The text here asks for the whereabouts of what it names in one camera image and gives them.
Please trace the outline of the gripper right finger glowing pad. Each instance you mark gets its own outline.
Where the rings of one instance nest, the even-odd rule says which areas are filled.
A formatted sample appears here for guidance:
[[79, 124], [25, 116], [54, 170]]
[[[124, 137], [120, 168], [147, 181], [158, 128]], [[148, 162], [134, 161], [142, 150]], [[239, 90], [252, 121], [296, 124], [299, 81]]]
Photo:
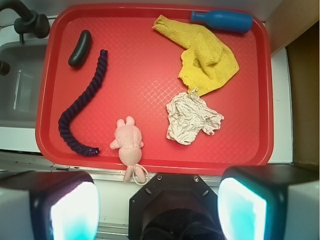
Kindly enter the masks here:
[[217, 209], [227, 240], [318, 240], [319, 172], [293, 164], [231, 166]]

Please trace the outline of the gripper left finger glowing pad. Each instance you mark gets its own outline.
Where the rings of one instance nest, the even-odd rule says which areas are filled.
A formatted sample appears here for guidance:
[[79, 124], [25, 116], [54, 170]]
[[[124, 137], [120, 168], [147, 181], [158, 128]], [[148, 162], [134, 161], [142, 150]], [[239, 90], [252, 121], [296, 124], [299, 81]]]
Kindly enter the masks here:
[[0, 173], [2, 240], [94, 240], [100, 194], [85, 171]]

